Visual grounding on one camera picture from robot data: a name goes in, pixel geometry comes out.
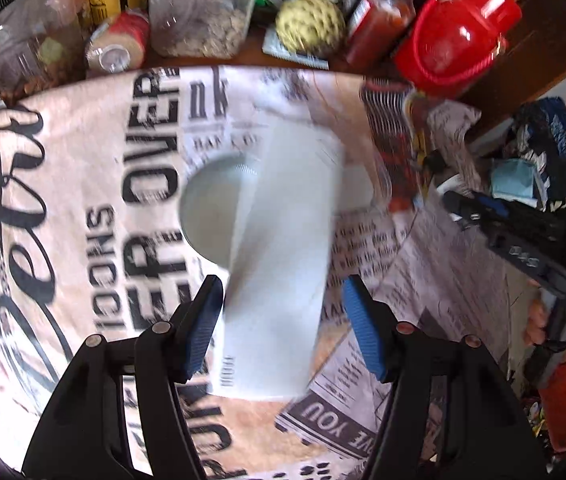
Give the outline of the person's right hand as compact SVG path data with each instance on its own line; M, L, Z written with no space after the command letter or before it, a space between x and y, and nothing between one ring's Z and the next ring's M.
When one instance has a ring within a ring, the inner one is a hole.
M566 330L566 318L557 307L548 310L542 301L541 286L529 278L528 285L532 286L535 296L528 306L527 321L523 332L524 344L527 347L541 346L550 335L552 339L561 336ZM566 350L563 352L563 362L566 363Z

